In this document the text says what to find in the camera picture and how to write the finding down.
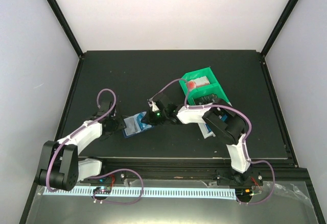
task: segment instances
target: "white plastic part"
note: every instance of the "white plastic part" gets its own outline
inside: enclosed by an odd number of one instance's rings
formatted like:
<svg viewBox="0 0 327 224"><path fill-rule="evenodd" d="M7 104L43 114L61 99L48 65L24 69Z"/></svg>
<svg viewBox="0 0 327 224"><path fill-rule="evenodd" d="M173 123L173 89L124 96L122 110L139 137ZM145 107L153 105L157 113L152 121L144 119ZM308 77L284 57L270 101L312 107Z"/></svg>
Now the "white plastic part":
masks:
<svg viewBox="0 0 327 224"><path fill-rule="evenodd" d="M77 182L100 174L102 162L97 159L85 159L78 162Z"/></svg>
<svg viewBox="0 0 327 224"><path fill-rule="evenodd" d="M188 109L183 106L177 113L177 118L182 123L205 123L202 117L210 108Z"/></svg>
<svg viewBox="0 0 327 224"><path fill-rule="evenodd" d="M154 101L151 101L151 103L152 103L152 112L156 112L156 111L158 111L159 110L159 108L157 107L157 105L155 104L155 102Z"/></svg>
<svg viewBox="0 0 327 224"><path fill-rule="evenodd" d="M244 154L243 148L242 148L242 140L244 138L245 134L243 134L237 145L227 145L227 149L230 155L230 159L231 159L231 167L240 172L240 173L244 173L250 166L250 162L251 159L248 158L247 156Z"/></svg>
<svg viewBox="0 0 327 224"><path fill-rule="evenodd" d="M189 87L190 91L197 89L199 87L202 87L202 86L209 85L209 84L210 84L210 82L206 76L188 81L188 87Z"/></svg>
<svg viewBox="0 0 327 224"><path fill-rule="evenodd" d="M49 192L44 189L43 195L61 196L93 196L93 186L75 186L71 191L58 190ZM140 187L113 187L110 194L97 193L95 196L103 197L138 197ZM159 198L216 198L223 200L236 200L235 189L226 188L171 188L171 187L145 187L142 197Z"/></svg>
<svg viewBox="0 0 327 224"><path fill-rule="evenodd" d="M73 138L71 138L72 133L70 133L68 136L59 139L59 144L61 144L64 140L69 139L69 142L67 142L66 145L77 145L79 155L92 141L102 135L102 125L98 122L95 122L94 124L88 126L87 124L89 124L90 122L92 122L92 120L85 121L81 127L86 127L78 134L76 134Z"/></svg>

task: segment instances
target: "blue object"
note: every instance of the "blue object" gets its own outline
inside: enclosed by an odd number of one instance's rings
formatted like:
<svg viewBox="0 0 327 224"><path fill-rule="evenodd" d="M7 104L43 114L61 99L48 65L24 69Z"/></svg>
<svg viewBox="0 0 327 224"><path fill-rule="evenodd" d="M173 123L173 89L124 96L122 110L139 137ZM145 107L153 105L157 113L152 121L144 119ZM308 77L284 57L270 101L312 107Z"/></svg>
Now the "blue object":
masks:
<svg viewBox="0 0 327 224"><path fill-rule="evenodd" d="M146 123L141 122L142 118L145 115L146 112L142 112L124 119L126 128L123 130L123 134L125 138L134 136L136 134L139 134L143 131L147 131L154 127L152 125L148 125Z"/></svg>
<svg viewBox="0 0 327 224"><path fill-rule="evenodd" d="M212 130L210 129L210 127L207 125L207 124L205 124L205 126L206 126L206 129L208 130L208 133L210 133Z"/></svg>
<svg viewBox="0 0 327 224"><path fill-rule="evenodd" d="M224 116L222 116L221 120L222 120L222 121L225 121L226 118L227 118L227 115L225 114Z"/></svg>

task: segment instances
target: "white cable track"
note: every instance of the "white cable track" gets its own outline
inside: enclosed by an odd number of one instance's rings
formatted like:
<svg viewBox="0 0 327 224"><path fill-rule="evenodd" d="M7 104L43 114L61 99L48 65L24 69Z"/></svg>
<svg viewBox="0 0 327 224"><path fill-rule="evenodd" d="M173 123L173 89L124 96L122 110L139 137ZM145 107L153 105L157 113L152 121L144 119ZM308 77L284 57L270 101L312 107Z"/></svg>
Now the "white cable track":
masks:
<svg viewBox="0 0 327 224"><path fill-rule="evenodd" d="M58 190L49 192L46 188L43 195L56 196L92 196L96 187L75 186L71 191ZM140 187L113 187L110 194L99 193L96 196L108 197L138 197L141 193ZM234 189L222 188L159 188L145 187L142 197L164 197L164 198L218 198L225 200L236 200Z"/></svg>

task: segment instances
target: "red wire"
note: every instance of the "red wire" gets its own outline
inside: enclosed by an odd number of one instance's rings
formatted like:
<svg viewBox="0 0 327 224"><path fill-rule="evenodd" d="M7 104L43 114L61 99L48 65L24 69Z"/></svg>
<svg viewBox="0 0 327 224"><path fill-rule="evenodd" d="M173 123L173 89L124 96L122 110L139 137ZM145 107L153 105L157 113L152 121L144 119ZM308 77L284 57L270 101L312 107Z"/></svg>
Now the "red wire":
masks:
<svg viewBox="0 0 327 224"><path fill-rule="evenodd" d="M260 188L260 190L262 190L262 187L256 182L256 180L253 177L251 177L251 180L255 183L256 186Z"/></svg>
<svg viewBox="0 0 327 224"><path fill-rule="evenodd" d="M115 180L115 178L114 178L114 175L110 175L110 177L112 178L112 180L111 180L111 185L110 185L110 187L112 188L112 187L113 187L113 184L114 184L114 180Z"/></svg>

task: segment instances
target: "wire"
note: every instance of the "wire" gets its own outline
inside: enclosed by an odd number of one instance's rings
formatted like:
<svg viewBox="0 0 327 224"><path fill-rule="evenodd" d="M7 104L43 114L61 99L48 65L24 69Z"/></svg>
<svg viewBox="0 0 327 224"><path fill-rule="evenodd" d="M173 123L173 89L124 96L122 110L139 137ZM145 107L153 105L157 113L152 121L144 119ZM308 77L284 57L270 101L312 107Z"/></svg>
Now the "wire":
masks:
<svg viewBox="0 0 327 224"><path fill-rule="evenodd" d="M268 164L268 166L269 166L269 168L271 170L271 173L272 173L272 188L271 188L271 191L268 194L268 196L266 196L263 200L260 200L260 201L255 202L255 203L242 202L236 197L236 199L240 203L240 205L258 205L258 204L262 204L262 203L266 202L267 200L269 200L271 198L271 196L272 196L272 194L274 193L274 190L275 190L275 172L274 172L274 169L272 168L271 164L266 160L250 161L250 163L251 164L260 164L260 163Z"/></svg>
<svg viewBox="0 0 327 224"><path fill-rule="evenodd" d="M189 96L189 93L190 93L190 89L188 87L188 81L186 79L175 79L171 82L169 82L168 84L165 85L164 88L162 88L158 93L156 93L153 97L150 98L150 100L152 100L156 95L158 95L159 93L163 92L164 90L166 90L170 85L174 84L175 82L177 81L184 81L186 83L186 87L188 89L188 92L186 93L186 96L185 96L185 100L184 100L184 103L186 104L186 102L188 101L188 96Z"/></svg>
<svg viewBox="0 0 327 224"><path fill-rule="evenodd" d="M111 185L110 187L112 188L113 187L113 184L114 184L114 181L115 181L115 178L114 178L114 175L110 175L111 177Z"/></svg>
<svg viewBox="0 0 327 224"><path fill-rule="evenodd" d="M144 182L143 182L142 177L136 171L134 171L132 169L116 169L116 170L114 170L112 172L109 172L107 174L104 174L102 176L89 177L88 179L100 179L100 178L107 177L109 175L112 175L112 174L117 173L117 172L120 172L120 171L129 171L129 172L132 172L135 175L137 175L137 177L141 181L141 193L139 194L139 196L137 197L137 199L135 199L135 200L133 200L131 202L127 202L127 203L116 202L116 201L104 201L104 200L102 200L100 202L104 202L104 203L108 203L108 204L116 204L116 205L132 205L132 204L135 204L136 202L138 202L141 199L141 197L143 195L143 192L144 192ZM96 201L99 201L99 200L96 199L96 192L94 192L94 194L93 194L93 199L94 199L95 202Z"/></svg>
<svg viewBox="0 0 327 224"><path fill-rule="evenodd" d="M106 117L112 110L113 108L115 107L116 105L116 94L111 90L111 89L103 89L99 92L98 94L98 97L97 97L97 105L98 107L100 106L99 105L99 98L100 98L100 95L102 94L102 92L104 91L109 91L111 92L111 94L113 95L113 104L111 106L111 108L108 110L108 112L106 112L105 114L103 114L102 116L100 116L99 118L93 120L92 122L88 123L87 125L90 126L96 122L98 122L100 119L103 119L104 117ZM46 185L46 188L49 192L55 192L57 191L57 189L53 189L50 187L50 174L51 174L51 171L52 171L52 168L53 168L53 165L55 163L55 160L59 154L59 152L62 150L63 146L69 142L71 139L73 139L74 136L76 136L78 133L80 133L83 129L85 129L86 126L85 125L82 125L81 127L79 127L77 130L75 130L74 132L72 132L70 134L70 139L67 138L65 139L60 145L59 147L56 149L55 153L53 154L51 160L50 160L50 163L49 163L49 166L48 166L48 170L46 172L46 178L45 178L45 185Z"/></svg>
<svg viewBox="0 0 327 224"><path fill-rule="evenodd" d="M184 105L186 108L188 109L199 109L199 108L223 108L223 109L226 109L226 110L230 110L232 112L235 112L237 113L240 117L242 117L248 124L248 131L247 133L245 133L245 136L243 137L243 140L242 140L242 149L243 149L243 153L245 155L245 158L246 160L251 163L251 164L260 164L260 163L266 163L270 170L271 170L271 174L272 174L272 189L270 191L270 193L268 194L268 196L266 198L264 198L263 200L261 201L258 201L258 202L255 202L255 203L245 203L245 202L241 202L238 198L237 198L237 201L240 203L240 204L247 204L247 205L257 205L257 204L261 204L261 203L264 203L265 201L267 201L268 199L271 198L273 192L274 192L274 188L275 188L275 172L274 172L274 169L273 167L271 166L271 164L266 161L266 160L258 160L258 161L251 161L250 157L249 157L249 154L247 152L247 147L246 147L246 138L248 138L248 136L250 135L251 131L252 131L252 123L250 121L250 119L244 114L242 113L241 111L235 109L235 108L232 108L232 107L229 107L229 106L224 106L224 105L218 105L218 104L211 104L211 105L203 105L203 106L190 106L187 104L187 101L188 101L188 97L189 97L189 94L190 94L190 89L189 89L189 86L188 86L188 81L185 80L185 79L175 79L173 81L171 81L169 84L167 84L163 89L161 89L158 93L164 91L168 86L170 86L171 84L175 83L176 81L184 81L186 82L186 87L188 88L188 91L185 95L185 100L184 100Z"/></svg>
<svg viewBox="0 0 327 224"><path fill-rule="evenodd" d="M251 177L251 180L254 182L256 186L259 187L260 190L262 190L262 187L256 182L256 180L253 177Z"/></svg>

